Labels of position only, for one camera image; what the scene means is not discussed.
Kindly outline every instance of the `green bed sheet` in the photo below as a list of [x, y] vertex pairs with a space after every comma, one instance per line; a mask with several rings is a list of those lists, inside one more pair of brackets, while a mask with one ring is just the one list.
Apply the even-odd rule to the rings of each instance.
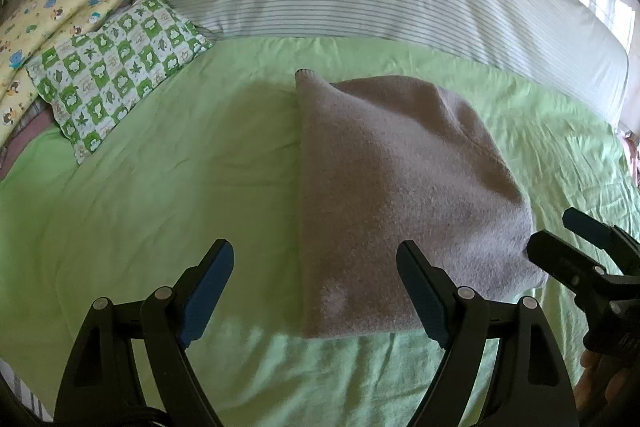
[[[537, 229], [576, 243], [561, 224], [574, 205], [640, 235], [640, 198], [611, 127], [558, 92], [401, 42], [218, 42], [159, 86], [82, 166], [51, 128], [0, 184], [0, 357], [50, 411], [92, 301], [144, 298], [223, 237], [236, 267], [188, 357], [228, 427], [409, 420], [442, 355], [423, 331], [300, 337], [299, 68], [332, 81], [407, 74], [452, 89], [491, 131], [529, 195]], [[575, 380], [584, 318], [555, 281], [530, 294]], [[495, 347], [488, 343], [466, 423], [478, 414]], [[136, 354], [149, 402], [158, 405], [140, 343]]]

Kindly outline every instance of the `screw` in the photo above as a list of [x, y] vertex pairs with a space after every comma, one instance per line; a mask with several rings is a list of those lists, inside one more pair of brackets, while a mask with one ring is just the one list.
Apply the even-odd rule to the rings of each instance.
[[109, 299], [107, 297], [99, 297], [94, 301], [94, 310], [103, 310], [109, 304]]
[[535, 310], [538, 307], [538, 301], [536, 301], [533, 297], [523, 297], [522, 304], [525, 305], [525, 308], [529, 308], [530, 310]]
[[154, 297], [159, 301], [164, 301], [171, 297], [172, 289], [169, 286], [160, 286], [155, 292]]
[[469, 288], [469, 286], [460, 286], [460, 288], [458, 288], [458, 295], [463, 299], [470, 300], [476, 296], [476, 292]]

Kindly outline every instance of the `human hand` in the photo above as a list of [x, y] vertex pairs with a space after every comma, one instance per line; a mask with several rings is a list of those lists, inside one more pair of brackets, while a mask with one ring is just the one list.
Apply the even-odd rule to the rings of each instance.
[[[593, 351], [585, 351], [580, 357], [580, 365], [584, 368], [584, 372], [574, 387], [575, 406], [578, 411], [589, 402], [591, 388], [593, 386], [593, 376], [601, 357], [599, 353], [594, 353]], [[604, 392], [607, 403], [611, 402], [619, 393], [620, 389], [622, 389], [628, 373], [628, 369], [621, 369], [609, 380]]]

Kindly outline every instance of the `cartoon animal print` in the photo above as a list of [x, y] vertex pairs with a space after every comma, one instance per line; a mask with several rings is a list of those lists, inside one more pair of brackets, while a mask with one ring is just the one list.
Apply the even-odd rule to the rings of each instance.
[[68, 65], [69, 71], [73, 71], [74, 73], [77, 73], [78, 71], [80, 71], [80, 62], [78, 60], [74, 60], [72, 63], [70, 63]]
[[5, 125], [12, 125], [15, 121], [16, 118], [16, 113], [15, 113], [15, 109], [13, 107], [10, 107], [9, 110], [4, 113], [4, 115], [2, 115], [2, 123], [4, 123]]
[[72, 107], [73, 105], [76, 105], [77, 101], [78, 101], [78, 97], [74, 94], [70, 94], [65, 99], [66, 107]]
[[56, 5], [56, 1], [57, 1], [57, 0], [47, 0], [47, 1], [44, 3], [44, 7], [45, 7], [45, 8], [53, 8], [53, 7]]
[[11, 57], [9, 57], [9, 65], [17, 70], [22, 65], [22, 50], [16, 51]]
[[95, 138], [91, 139], [91, 143], [89, 144], [89, 150], [91, 152], [94, 152], [96, 149], [98, 149], [98, 145], [100, 145], [100, 140], [97, 140]]
[[102, 78], [104, 76], [105, 69], [106, 68], [104, 66], [98, 66], [97, 68], [95, 68], [94, 70], [95, 76], [97, 76], [98, 78]]
[[63, 105], [63, 103], [56, 98], [51, 100], [51, 107], [53, 108], [53, 114], [63, 114], [66, 111], [66, 108]]
[[18, 94], [20, 89], [20, 80], [13, 80], [9, 87], [7, 87], [6, 93], [8, 96], [13, 96], [14, 94]]

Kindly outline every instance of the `pink fabric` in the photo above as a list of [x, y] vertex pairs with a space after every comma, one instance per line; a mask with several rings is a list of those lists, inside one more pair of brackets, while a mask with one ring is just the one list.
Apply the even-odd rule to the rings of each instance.
[[638, 177], [638, 148], [636, 145], [628, 138], [623, 136], [618, 136], [620, 143], [622, 143], [622, 149], [625, 150], [625, 158], [626, 164], [629, 167], [629, 174], [634, 179], [634, 183], [638, 186], [639, 177]]
[[0, 180], [4, 180], [14, 162], [29, 142], [54, 123], [53, 114], [48, 108], [36, 116], [20, 133], [11, 140], [6, 150], [6, 158], [0, 167]]

